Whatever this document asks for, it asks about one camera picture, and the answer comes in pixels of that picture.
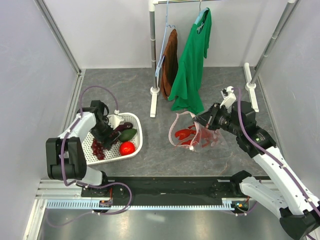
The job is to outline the dark red toy grapes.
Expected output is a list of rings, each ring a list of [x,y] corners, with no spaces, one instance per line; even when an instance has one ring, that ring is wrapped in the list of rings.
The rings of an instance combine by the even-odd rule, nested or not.
[[[91,145],[92,154],[96,156],[99,161],[114,158],[117,156],[116,151],[119,150],[117,142],[114,145],[115,147],[108,150],[97,139],[94,138]]]

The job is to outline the red toy lobster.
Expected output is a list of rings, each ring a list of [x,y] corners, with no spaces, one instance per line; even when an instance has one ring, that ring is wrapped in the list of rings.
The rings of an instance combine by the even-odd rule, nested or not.
[[[173,136],[178,140],[175,146],[186,147],[192,151],[225,144],[225,139],[219,130],[209,130],[195,124],[176,131]]]

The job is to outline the green toy avocado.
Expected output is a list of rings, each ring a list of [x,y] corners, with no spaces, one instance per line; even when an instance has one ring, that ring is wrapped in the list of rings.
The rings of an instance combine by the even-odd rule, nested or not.
[[[118,140],[122,143],[128,142],[131,139],[133,139],[136,134],[137,134],[137,130],[135,128],[125,129],[124,131],[121,132],[121,135],[119,136]]]

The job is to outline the clear zip top bag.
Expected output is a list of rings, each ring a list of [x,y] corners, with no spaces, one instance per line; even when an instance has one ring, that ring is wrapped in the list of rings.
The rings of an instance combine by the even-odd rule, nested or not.
[[[169,142],[175,148],[184,148],[196,153],[226,148],[227,142],[221,132],[209,130],[195,122],[195,116],[189,111],[177,113],[168,132]]]

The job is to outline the red toy tomato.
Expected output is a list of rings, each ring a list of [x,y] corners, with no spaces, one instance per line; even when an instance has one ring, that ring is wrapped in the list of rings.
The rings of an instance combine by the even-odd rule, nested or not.
[[[133,154],[135,151],[136,151],[136,147],[130,141],[123,142],[119,147],[119,153],[121,156]]]

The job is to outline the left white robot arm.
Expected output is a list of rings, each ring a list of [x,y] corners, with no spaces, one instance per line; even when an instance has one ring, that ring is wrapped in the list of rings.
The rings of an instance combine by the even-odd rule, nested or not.
[[[103,148],[110,150],[121,133],[109,125],[104,113],[109,108],[100,100],[93,100],[89,107],[79,109],[74,121],[59,136],[49,138],[45,143],[47,175],[51,180],[87,185],[99,197],[110,191],[107,175],[103,171],[87,166],[82,143],[88,133]]]

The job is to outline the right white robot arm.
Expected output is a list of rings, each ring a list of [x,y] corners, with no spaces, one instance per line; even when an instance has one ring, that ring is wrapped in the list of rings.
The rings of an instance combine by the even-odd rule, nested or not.
[[[320,226],[320,199],[298,178],[286,162],[270,134],[259,127],[251,103],[237,101],[231,111],[214,103],[194,121],[208,130],[224,130],[236,136],[238,146],[249,155],[272,180],[274,192],[246,171],[233,175],[229,191],[235,197],[243,194],[254,198],[272,212],[283,230],[300,240]]]

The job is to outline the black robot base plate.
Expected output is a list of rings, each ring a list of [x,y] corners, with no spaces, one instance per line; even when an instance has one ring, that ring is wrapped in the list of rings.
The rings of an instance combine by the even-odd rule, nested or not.
[[[247,199],[230,176],[117,176],[126,184],[134,205],[215,205],[222,199]]]

